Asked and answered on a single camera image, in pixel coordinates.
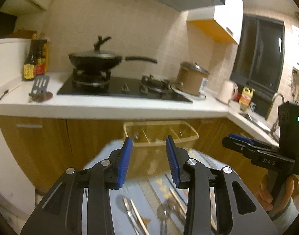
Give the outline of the person's right hand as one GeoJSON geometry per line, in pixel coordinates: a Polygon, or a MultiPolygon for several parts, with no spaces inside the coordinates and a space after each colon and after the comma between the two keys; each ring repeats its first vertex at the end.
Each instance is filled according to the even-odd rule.
{"type": "Polygon", "coordinates": [[[260,185],[258,187],[257,192],[255,193],[255,198],[258,200],[260,205],[263,207],[263,209],[267,212],[270,212],[274,210],[275,214],[278,214],[280,212],[283,212],[287,206],[289,206],[289,203],[293,205],[294,212],[299,213],[299,210],[296,208],[294,203],[292,202],[292,194],[294,191],[294,179],[293,176],[289,176],[286,183],[285,183],[285,195],[282,198],[281,203],[279,204],[278,208],[274,208],[273,197],[269,193],[267,189],[268,185],[268,178],[267,175],[264,175],[260,185]]]}

